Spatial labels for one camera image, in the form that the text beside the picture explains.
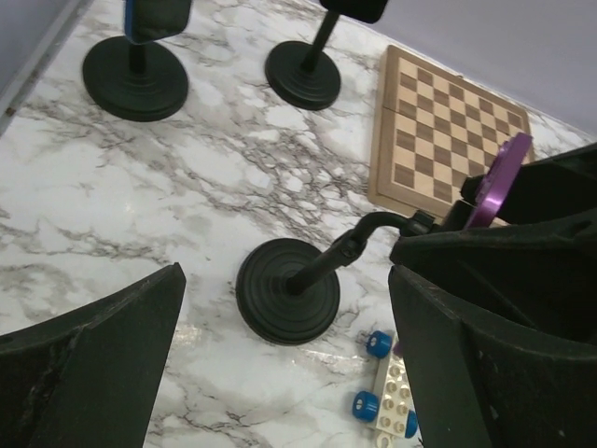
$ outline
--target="white marble surface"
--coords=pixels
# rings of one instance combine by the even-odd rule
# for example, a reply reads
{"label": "white marble surface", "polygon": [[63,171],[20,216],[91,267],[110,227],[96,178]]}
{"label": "white marble surface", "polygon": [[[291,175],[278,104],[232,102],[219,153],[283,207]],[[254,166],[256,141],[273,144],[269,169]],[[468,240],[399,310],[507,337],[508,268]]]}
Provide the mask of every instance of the white marble surface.
{"label": "white marble surface", "polygon": [[[372,446],[350,403],[376,369],[366,335],[394,326],[394,235],[380,231],[340,271],[340,314],[314,343],[264,343],[233,295],[258,244],[323,248],[372,210],[374,90],[389,40],[340,21],[328,54],[343,89],[326,111],[285,105],[263,76],[269,49],[311,40],[322,15],[306,0],[195,2],[187,32],[166,42],[191,78],[187,104],[140,124],[105,114],[82,86],[86,51],[122,27],[122,2],[96,0],[0,139],[0,334],[182,264],[187,293],[146,448]],[[532,123],[543,156],[590,141],[538,114]]]}

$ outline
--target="toy wheel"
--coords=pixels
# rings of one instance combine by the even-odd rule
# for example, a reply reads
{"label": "toy wheel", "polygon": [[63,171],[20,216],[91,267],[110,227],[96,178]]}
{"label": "toy wheel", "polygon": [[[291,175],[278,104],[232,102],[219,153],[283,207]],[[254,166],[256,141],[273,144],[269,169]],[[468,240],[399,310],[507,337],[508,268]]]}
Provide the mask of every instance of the toy wheel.
{"label": "toy wheel", "polygon": [[414,411],[409,411],[409,418],[407,419],[407,430],[404,433],[404,437],[410,439],[417,433],[419,428],[419,419]]}
{"label": "toy wheel", "polygon": [[359,420],[367,423],[372,422],[377,417],[379,409],[380,401],[370,392],[363,390],[354,397],[353,415]]}
{"label": "toy wheel", "polygon": [[392,336],[383,331],[373,331],[367,340],[367,353],[382,359],[392,350]]}

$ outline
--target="dark square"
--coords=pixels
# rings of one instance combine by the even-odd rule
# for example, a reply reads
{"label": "dark square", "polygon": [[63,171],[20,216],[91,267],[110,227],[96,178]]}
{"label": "dark square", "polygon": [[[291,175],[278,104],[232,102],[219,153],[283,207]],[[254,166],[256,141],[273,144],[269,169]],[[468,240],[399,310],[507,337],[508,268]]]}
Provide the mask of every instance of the dark square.
{"label": "dark square", "polygon": [[440,131],[441,133],[445,133],[446,135],[451,134],[450,122],[447,121],[446,119],[441,119],[440,117],[435,117],[434,127],[436,128],[437,131]]}
{"label": "dark square", "polygon": [[495,129],[497,129],[500,133],[510,135],[510,127],[503,120],[495,119]]}
{"label": "dark square", "polygon": [[417,78],[428,85],[433,85],[433,75],[431,75],[426,70],[423,70],[421,67],[417,69]]}
{"label": "dark square", "polygon": [[451,170],[451,184],[454,187],[460,188],[466,180],[466,174],[461,173],[460,171]]}
{"label": "dark square", "polygon": [[493,105],[489,101],[484,100],[483,98],[479,98],[479,108],[483,112],[487,112],[488,114],[493,115]]}
{"label": "dark square", "polygon": [[454,84],[450,84],[450,96],[457,98],[459,100],[465,99],[465,91],[463,91],[460,87],[455,86]]}
{"label": "dark square", "polygon": [[400,74],[400,85],[411,91],[417,91],[417,80],[414,77],[405,75],[404,73]]}
{"label": "dark square", "polygon": [[484,175],[485,168],[480,163],[476,163],[475,161],[468,161],[468,175],[474,177],[476,175]]}
{"label": "dark square", "polygon": [[394,165],[394,182],[411,189],[414,188],[414,171],[406,166]]}
{"label": "dark square", "polygon": [[400,131],[396,131],[396,145],[403,147],[408,151],[414,151],[414,135]]}
{"label": "dark square", "polygon": [[466,128],[466,117],[455,110],[450,111],[450,121],[461,128]]}
{"label": "dark square", "polygon": [[479,149],[483,149],[483,139],[480,135],[476,135],[470,131],[466,132],[466,136],[468,138],[468,144],[472,147],[477,147]]}
{"label": "dark square", "polygon": [[433,177],[433,161],[427,159],[421,154],[415,154],[414,156],[414,170],[421,173],[422,175],[428,175]]}
{"label": "dark square", "polygon": [[512,126],[516,126],[517,128],[522,128],[522,119],[516,114],[513,114],[508,110],[507,112],[507,122],[510,123]]}
{"label": "dark square", "polygon": [[433,114],[433,101],[422,95],[417,95],[417,107]]}
{"label": "dark square", "polygon": [[405,117],[410,119],[417,119],[417,107],[411,103],[400,100],[398,102],[398,112]]}
{"label": "dark square", "polygon": [[440,105],[450,107],[450,96],[445,91],[439,91],[438,89],[433,90],[433,99]]}
{"label": "dark square", "polygon": [[497,142],[497,133],[495,132],[495,129],[490,128],[485,124],[481,125],[481,129],[483,137],[485,137],[488,140],[491,140],[492,142]]}
{"label": "dark square", "polygon": [[433,143],[433,128],[417,122],[417,137]]}
{"label": "dark square", "polygon": [[433,145],[433,160],[442,165],[451,166],[451,155],[448,149]]}
{"label": "dark square", "polygon": [[481,119],[481,114],[476,107],[473,107],[472,105],[465,105],[465,111],[466,116],[470,119],[475,119],[476,121]]}
{"label": "dark square", "polygon": [[451,150],[459,156],[468,158],[467,144],[462,140],[458,140],[456,137],[451,138]]}
{"label": "dark square", "polygon": [[441,201],[451,203],[451,185],[441,180],[433,179],[433,195]]}
{"label": "dark square", "polygon": [[495,160],[495,156],[493,154],[490,154],[489,152],[486,152],[486,153],[484,153],[484,157],[485,157],[485,166],[487,166],[489,168],[490,166],[492,166],[492,163]]}

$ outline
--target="purple disc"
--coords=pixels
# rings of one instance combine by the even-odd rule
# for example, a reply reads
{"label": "purple disc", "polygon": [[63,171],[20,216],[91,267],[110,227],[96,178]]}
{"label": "purple disc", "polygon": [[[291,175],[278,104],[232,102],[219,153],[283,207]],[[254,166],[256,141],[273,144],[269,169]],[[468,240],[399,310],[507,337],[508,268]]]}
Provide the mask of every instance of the purple disc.
{"label": "purple disc", "polygon": [[466,222],[465,229],[489,227],[492,224],[514,184],[532,142],[531,135],[517,133],[500,147],[489,172],[479,184],[475,209]]}

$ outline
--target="wooden chessboard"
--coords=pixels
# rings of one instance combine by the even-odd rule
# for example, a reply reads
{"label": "wooden chessboard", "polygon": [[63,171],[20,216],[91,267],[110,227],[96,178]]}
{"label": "wooden chessboard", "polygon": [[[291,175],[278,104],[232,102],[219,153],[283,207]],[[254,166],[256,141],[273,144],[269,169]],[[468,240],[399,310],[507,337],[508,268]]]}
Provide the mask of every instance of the wooden chessboard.
{"label": "wooden chessboard", "polygon": [[[388,47],[380,68],[372,203],[445,217],[468,176],[487,173],[506,140],[530,133],[522,107],[405,50]],[[525,162],[533,159],[531,148]]]}

